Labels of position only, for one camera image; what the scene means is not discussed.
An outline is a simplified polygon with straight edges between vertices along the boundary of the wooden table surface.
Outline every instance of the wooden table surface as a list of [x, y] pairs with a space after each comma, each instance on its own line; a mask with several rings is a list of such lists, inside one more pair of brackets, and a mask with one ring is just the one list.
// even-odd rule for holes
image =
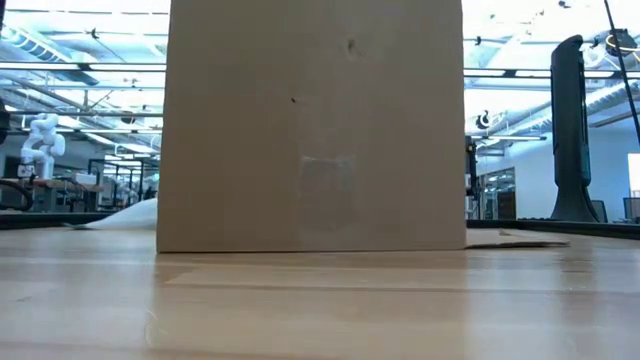
[[0, 232], [0, 359], [638, 359], [640, 242], [158, 255]]

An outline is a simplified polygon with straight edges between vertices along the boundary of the cardboard box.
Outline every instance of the cardboard box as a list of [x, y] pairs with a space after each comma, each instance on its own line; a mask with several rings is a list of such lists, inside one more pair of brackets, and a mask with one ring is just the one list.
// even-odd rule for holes
[[173, 1], [159, 252], [462, 249], [460, 2]]

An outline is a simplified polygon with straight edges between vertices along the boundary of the ceiling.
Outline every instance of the ceiling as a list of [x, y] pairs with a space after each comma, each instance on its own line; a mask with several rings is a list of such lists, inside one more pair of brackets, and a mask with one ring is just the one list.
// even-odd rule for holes
[[[559, 6], [557, 0], [462, 0], [462, 4], [467, 68], [548, 69], [551, 52], [564, 39], [581, 34], [585, 40], [593, 41], [596, 36], [606, 37], [609, 29], [601, 0], [568, 0], [564, 6]], [[610, 0], [610, 4], [616, 26], [628, 28], [640, 43], [640, 1]], [[170, 0], [7, 0], [5, 27], [28, 34], [62, 54], [63, 61], [67, 62], [165, 63], [169, 11]], [[605, 55], [603, 45], [594, 49], [585, 46], [584, 50], [589, 69], [616, 68], [617, 59]], [[0, 42], [0, 60], [39, 59], [3, 41]], [[626, 61], [630, 69], [640, 69], [633, 56], [628, 56]], [[98, 84], [87, 85], [77, 79], [70, 81], [43, 72], [21, 71], [14, 75], [75, 103], [86, 102], [95, 111], [162, 112], [164, 74], [87, 74]], [[598, 98], [602, 91], [619, 85], [616, 82], [589, 80], [587, 89], [593, 98]], [[514, 129], [513, 132], [515, 129], [520, 132], [545, 129], [541, 126], [544, 121], [537, 117], [544, 115], [545, 105], [550, 101], [548, 79], [474, 78], [465, 80], [465, 89], [468, 133], [509, 133], [512, 130], [504, 130], [503, 122], [511, 121], [515, 115], [518, 115], [518, 127], [506, 127]], [[85, 90], [90, 90], [86, 99]], [[12, 103], [15, 108], [29, 108], [29, 101], [34, 100], [58, 110], [69, 107], [1, 77], [0, 91], [12, 91], [27, 99], [22, 104]], [[598, 109], [590, 121], [600, 121], [628, 110], [628, 104], [625, 105], [622, 99], [611, 107]], [[485, 111], [490, 114], [494, 126], [480, 131], [475, 120]], [[100, 121], [108, 128], [131, 127], [117, 118], [101, 118]], [[141, 118], [134, 127], [161, 128], [162, 119]], [[610, 129], [633, 131], [633, 124], [627, 119], [611, 125]], [[144, 136], [136, 135], [136, 139], [149, 142]]]

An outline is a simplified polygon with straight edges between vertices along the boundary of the white robot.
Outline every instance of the white robot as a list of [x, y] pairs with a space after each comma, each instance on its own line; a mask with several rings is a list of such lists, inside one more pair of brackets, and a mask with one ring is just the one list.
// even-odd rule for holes
[[[49, 180], [53, 177], [54, 156], [62, 156], [65, 151], [64, 137], [56, 133], [58, 115], [40, 114], [31, 122], [31, 132], [20, 150], [18, 177]], [[34, 146], [42, 143], [38, 150]]]

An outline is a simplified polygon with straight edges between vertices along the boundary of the black cable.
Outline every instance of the black cable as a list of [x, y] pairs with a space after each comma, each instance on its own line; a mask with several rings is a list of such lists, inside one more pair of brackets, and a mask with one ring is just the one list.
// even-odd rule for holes
[[613, 24], [613, 17], [611, 16], [611, 9], [609, 8], [609, 0], [604, 0], [604, 6], [607, 8], [607, 16], [609, 17], [609, 24], [611, 25], [611, 34], [613, 35], [613, 42], [616, 45], [616, 53], [618, 55], [618, 61], [620, 62], [620, 72], [622, 73], [622, 80], [624, 81], [624, 87], [627, 89], [627, 97], [629, 98], [629, 106], [631, 107], [631, 116], [633, 116], [633, 122], [636, 126], [636, 136], [638, 137], [638, 144], [640, 144], [640, 122], [638, 122], [638, 113], [636, 112], [636, 105], [633, 101], [633, 94], [631, 93], [631, 87], [629, 86], [629, 78], [627, 77], [627, 67], [624, 65], [624, 59], [622, 58], [622, 51], [620, 50], [620, 41], [618, 40], [618, 32], [616, 26]]
[[13, 181], [2, 180], [2, 179], [0, 179], [0, 185], [4, 185], [12, 188], [13, 190], [16, 190], [17, 192], [20, 193], [20, 195], [22, 195], [27, 200], [27, 203], [22, 206], [0, 204], [0, 210], [11, 209], [11, 210], [18, 210], [18, 211], [29, 211], [29, 209], [31, 209], [31, 207], [33, 206], [33, 199], [31, 198], [31, 193], [27, 189], [16, 184]]

